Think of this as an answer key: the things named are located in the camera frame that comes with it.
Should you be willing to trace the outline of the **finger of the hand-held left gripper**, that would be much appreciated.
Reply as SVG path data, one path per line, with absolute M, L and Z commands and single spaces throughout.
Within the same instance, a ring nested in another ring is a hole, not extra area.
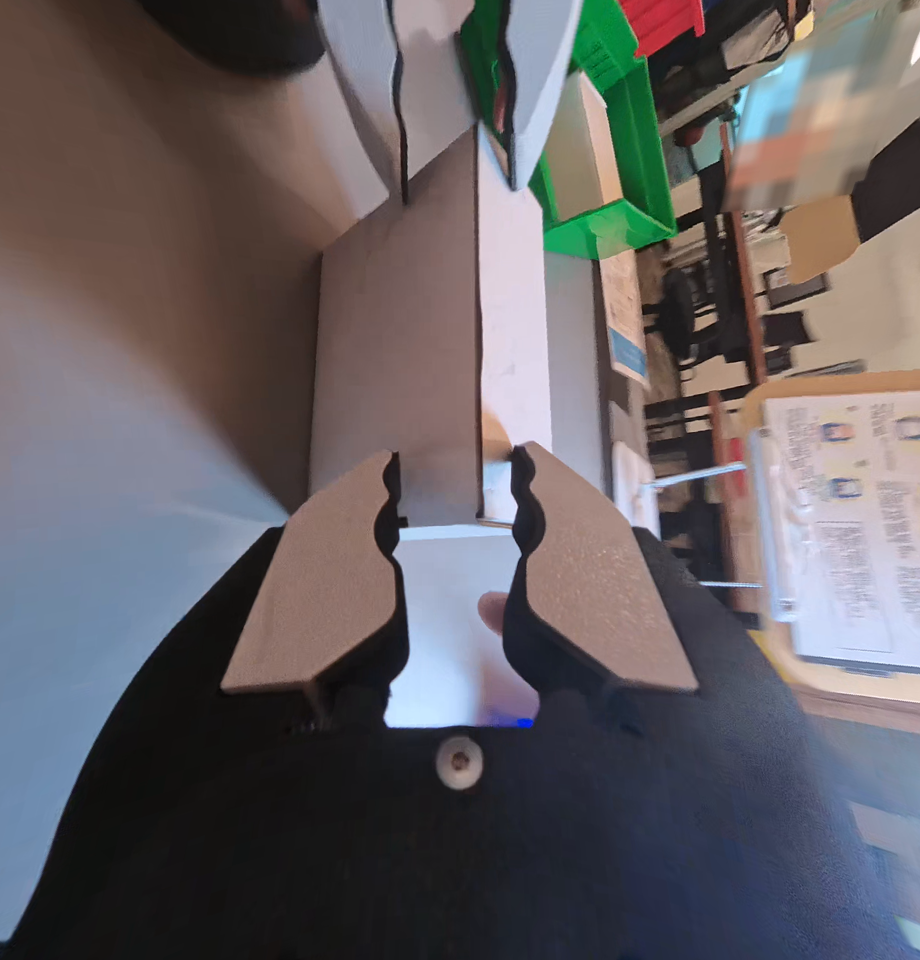
M 320 1 L 318 28 L 350 119 L 390 195 L 409 198 L 404 54 L 393 1 Z
M 512 191 L 538 165 L 555 118 L 581 16 L 581 1 L 501 1 L 493 126 Z

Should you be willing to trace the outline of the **white cardboard mailer box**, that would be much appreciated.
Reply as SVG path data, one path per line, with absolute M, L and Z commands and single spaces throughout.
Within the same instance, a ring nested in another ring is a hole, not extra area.
M 583 71 L 563 84 L 545 154 L 556 223 L 623 198 L 607 105 Z
M 542 213 L 501 161 L 472 119 L 408 171 L 406 205 L 389 195 L 322 256 L 310 491 L 399 455 L 412 655 L 393 726 L 536 711 L 476 612 L 515 566 L 511 453 L 552 448 Z

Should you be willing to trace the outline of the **green plastic bin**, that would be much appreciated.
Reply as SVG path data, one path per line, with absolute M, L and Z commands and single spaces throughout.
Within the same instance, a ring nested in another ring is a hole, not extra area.
M 622 197 L 566 218 L 542 156 L 529 186 L 542 209 L 548 252 L 600 260 L 675 234 L 647 61 L 635 50 L 634 31 L 618 3 L 583 3 L 570 68 L 583 71 L 605 101 Z

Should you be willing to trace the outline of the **printed paper sheet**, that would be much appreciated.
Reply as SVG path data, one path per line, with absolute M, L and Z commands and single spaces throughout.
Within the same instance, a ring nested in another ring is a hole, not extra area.
M 599 261 L 611 368 L 641 387 L 649 385 L 642 303 L 635 252 Z

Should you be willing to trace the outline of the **white clipboard stand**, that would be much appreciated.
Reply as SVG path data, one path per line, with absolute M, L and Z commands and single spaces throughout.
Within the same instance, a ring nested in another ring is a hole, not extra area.
M 756 388 L 743 403 L 744 438 L 763 426 L 762 404 L 768 399 L 888 391 L 920 391 L 920 369 L 769 383 Z M 786 625 L 769 621 L 762 625 L 764 652 L 810 712 L 920 732 L 920 673 L 808 661 L 793 651 Z

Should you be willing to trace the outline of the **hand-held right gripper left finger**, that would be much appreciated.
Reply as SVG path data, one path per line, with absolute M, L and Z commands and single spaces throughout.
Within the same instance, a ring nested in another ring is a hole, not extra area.
M 409 657 L 400 458 L 383 449 L 287 521 L 221 680 L 226 695 L 299 691 L 329 726 L 385 726 Z

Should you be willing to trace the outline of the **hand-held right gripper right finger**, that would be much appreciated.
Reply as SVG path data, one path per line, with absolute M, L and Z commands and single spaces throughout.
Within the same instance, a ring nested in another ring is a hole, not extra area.
M 520 558 L 504 654 L 538 692 L 605 685 L 692 694 L 693 667 L 627 518 L 535 441 L 511 453 Z

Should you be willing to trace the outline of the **red plastic bin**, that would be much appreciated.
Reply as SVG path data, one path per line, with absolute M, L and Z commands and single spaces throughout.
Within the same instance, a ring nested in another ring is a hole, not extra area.
M 618 1 L 637 41 L 635 54 L 649 57 L 680 35 L 706 31 L 702 1 Z

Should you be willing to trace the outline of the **black office chair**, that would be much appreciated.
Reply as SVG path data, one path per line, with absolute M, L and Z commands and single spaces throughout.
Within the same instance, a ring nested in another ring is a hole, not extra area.
M 654 327 L 671 358 L 682 367 L 692 369 L 722 355 L 719 315 L 712 310 L 713 321 L 697 328 L 693 291 L 686 273 L 679 268 L 668 270 L 662 278 L 661 290 Z

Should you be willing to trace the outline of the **printed instruction sheet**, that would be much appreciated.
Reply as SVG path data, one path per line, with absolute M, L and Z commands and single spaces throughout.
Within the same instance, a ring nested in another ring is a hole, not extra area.
M 773 397 L 762 413 L 801 516 L 793 651 L 920 673 L 920 390 Z

